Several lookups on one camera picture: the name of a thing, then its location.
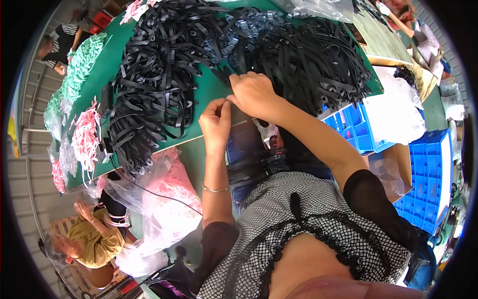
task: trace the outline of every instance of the green work table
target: green work table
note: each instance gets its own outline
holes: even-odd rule
[[[227,8],[236,8],[236,7],[257,7],[262,11],[267,10],[278,10],[275,4],[269,0],[240,0],[235,2],[227,2],[221,4]],[[74,102],[73,108],[71,110],[71,115],[67,121],[67,126],[63,128],[64,132],[69,129],[69,124],[71,123],[75,115],[79,115],[82,111],[85,111],[88,107],[91,107],[91,101],[96,96],[97,100],[101,102],[101,90],[106,85],[108,81],[114,80],[118,72],[119,65],[122,60],[123,50],[125,44],[133,35],[133,28],[136,25],[134,20],[130,20],[128,23],[120,25],[120,21],[123,15],[118,16],[113,20],[105,29],[107,37],[105,39],[105,46],[103,47],[102,52],[98,56],[95,65],[93,66],[90,75],[83,83],[80,91],[80,98]],[[292,23],[299,24],[303,22],[302,20],[292,19]],[[352,33],[347,29],[347,32],[350,36],[353,37]],[[370,62],[368,61],[365,53],[360,47],[356,48],[356,51],[362,56],[362,60],[367,69],[369,69],[373,77],[367,82],[367,86],[372,90],[372,95],[382,94],[383,88],[377,77],[377,74],[373,70]],[[198,89],[194,91],[194,100],[197,102],[194,112],[194,120],[190,127],[185,129],[185,133],[180,139],[167,138],[167,141],[164,143],[159,143],[160,147],[157,150],[161,151],[172,146],[176,146],[187,141],[197,139],[202,136],[201,128],[197,122],[197,119],[204,111],[204,108],[208,105],[211,100],[217,98],[224,98],[227,95],[231,94],[232,91],[229,88],[226,88],[211,72],[210,69],[206,68],[203,65],[199,65],[199,70],[203,73],[202,77],[195,77],[195,83],[198,85]],[[239,111],[237,107],[232,106],[232,124],[237,125],[245,122],[249,117]],[[108,128],[108,123],[102,125],[102,131],[105,132]],[[168,130],[178,135],[179,129],[168,128]],[[68,131],[68,137],[71,139],[73,135],[73,129]],[[119,166],[116,159],[116,154],[112,158],[116,166]],[[96,163],[95,173],[93,178],[97,178],[105,173],[114,170],[113,164],[110,162],[102,164],[100,162]],[[83,184],[82,175],[81,175],[81,166],[78,164],[78,171],[76,172],[76,177],[68,175],[68,185],[66,189],[72,191],[74,188],[79,187]]]

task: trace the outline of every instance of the gray hair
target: gray hair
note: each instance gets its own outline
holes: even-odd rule
[[[45,235],[44,248],[46,257],[48,257],[52,263],[59,267],[66,267],[66,254],[63,252],[56,251],[52,246],[52,236],[50,234]]]

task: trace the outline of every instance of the black mesh sleeve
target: black mesh sleeve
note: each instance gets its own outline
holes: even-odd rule
[[[390,239],[414,251],[416,231],[398,215],[376,175],[366,169],[356,171],[345,183],[343,194],[352,211],[373,221]]]
[[[219,262],[226,257],[234,246],[239,231],[234,225],[225,222],[213,222],[205,227],[201,245],[203,256],[201,264],[194,271],[195,279],[191,284],[191,291],[195,294],[214,271]]]

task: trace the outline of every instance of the yellow shirt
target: yellow shirt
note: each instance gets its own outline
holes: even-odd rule
[[[93,213],[93,216],[109,229],[106,234],[101,235],[93,224],[85,221],[81,216],[78,217],[67,234],[70,240],[82,241],[83,251],[77,261],[91,269],[106,265],[121,251],[124,245],[119,229],[104,222],[104,217],[108,217],[105,212],[105,208],[99,209]]]

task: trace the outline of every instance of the green tabletop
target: green tabletop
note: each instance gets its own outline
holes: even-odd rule
[[[262,11],[267,10],[281,10],[275,4],[270,2],[269,0],[240,0],[235,2],[227,2],[222,3],[222,6],[227,8],[236,8],[236,7],[257,7]],[[121,63],[123,50],[125,44],[129,40],[129,38],[133,35],[133,28],[136,25],[134,20],[130,20],[129,23],[120,25],[120,21],[123,15],[118,16],[115,20],[113,20],[105,29],[105,32],[108,34],[105,41],[105,46],[103,47],[103,51],[98,56],[93,69],[83,83],[80,91],[80,98],[76,100],[71,110],[70,119],[67,121],[68,124],[71,123],[73,117],[75,115],[79,115],[82,111],[86,110],[88,107],[91,106],[91,101],[93,100],[94,96],[97,96],[97,100],[101,102],[101,90],[106,85],[108,81],[112,81],[117,74],[119,65]],[[299,24],[303,22],[302,20],[293,19],[292,22],[294,24]],[[351,32],[347,29],[348,34],[353,37]],[[369,69],[373,77],[369,82],[367,82],[367,86],[372,90],[372,95],[382,94],[383,88],[381,83],[377,77],[377,74],[373,70],[370,62],[368,61],[365,53],[360,47],[356,47],[357,53],[360,53],[362,59],[364,60],[364,64],[367,69]],[[198,117],[204,111],[204,108],[207,104],[214,99],[223,98],[227,95],[231,94],[231,90],[226,88],[210,71],[210,69],[206,68],[203,65],[199,65],[199,70],[203,73],[202,77],[195,77],[195,83],[198,85],[198,89],[194,91],[194,98],[195,101],[198,103],[195,106],[194,112],[194,121],[193,124],[185,130],[184,136],[180,139],[171,139],[168,138],[165,143],[159,143],[160,147],[158,151],[164,150],[166,148],[187,142],[189,140],[196,139],[202,136],[201,128],[197,123]],[[247,119],[243,113],[241,113],[236,107],[233,105],[232,111],[232,123],[238,124],[242,123]],[[107,129],[108,124],[103,125],[102,131]],[[177,134],[176,129],[168,128],[173,134]],[[71,138],[73,134],[73,129],[68,132],[69,137]],[[113,156],[113,160],[115,162],[115,166],[119,166],[116,155]],[[108,173],[114,169],[113,164],[111,162],[106,164],[97,163],[95,173],[93,178],[96,178],[100,175]],[[81,167],[78,164],[78,171],[76,173],[76,177],[69,175],[67,190],[72,190],[75,187],[81,186],[83,184],[82,176],[81,176]]]
[[[390,28],[388,23],[384,26],[366,10],[360,9],[359,13],[354,13],[353,24],[367,43],[362,48],[372,64],[381,66],[413,64],[410,54],[398,35],[395,31],[387,29],[387,27]]]

